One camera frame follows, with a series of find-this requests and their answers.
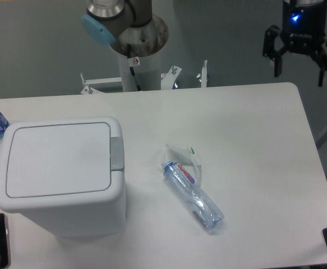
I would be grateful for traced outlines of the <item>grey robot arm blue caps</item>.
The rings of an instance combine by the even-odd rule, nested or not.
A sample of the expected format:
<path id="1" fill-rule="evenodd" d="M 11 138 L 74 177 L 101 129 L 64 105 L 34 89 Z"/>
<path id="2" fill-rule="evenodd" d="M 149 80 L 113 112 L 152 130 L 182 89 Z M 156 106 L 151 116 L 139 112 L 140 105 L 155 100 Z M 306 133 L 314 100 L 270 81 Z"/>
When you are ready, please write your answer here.
<path id="1" fill-rule="evenodd" d="M 283 1 L 282 27 L 270 26 L 264 35 L 263 57 L 282 73 L 286 52 L 307 55 L 320 68 L 318 86 L 327 72 L 327 1 Z M 180 73 L 173 66 L 164 76 L 160 51 L 168 41 L 166 23 L 152 12 L 151 1 L 88 1 L 81 23 L 88 35 L 109 45 L 118 57 L 124 91 L 172 89 Z"/>

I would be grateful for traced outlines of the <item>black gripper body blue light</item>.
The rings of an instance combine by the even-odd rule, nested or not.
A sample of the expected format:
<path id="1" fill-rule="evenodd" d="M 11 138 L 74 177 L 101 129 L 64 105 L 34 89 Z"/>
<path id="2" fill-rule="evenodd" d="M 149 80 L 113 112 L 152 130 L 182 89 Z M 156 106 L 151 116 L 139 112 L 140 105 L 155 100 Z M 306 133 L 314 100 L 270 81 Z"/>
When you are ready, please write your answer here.
<path id="1" fill-rule="evenodd" d="M 280 38 L 287 51 L 308 55 L 324 43 L 327 1 L 283 1 Z"/>

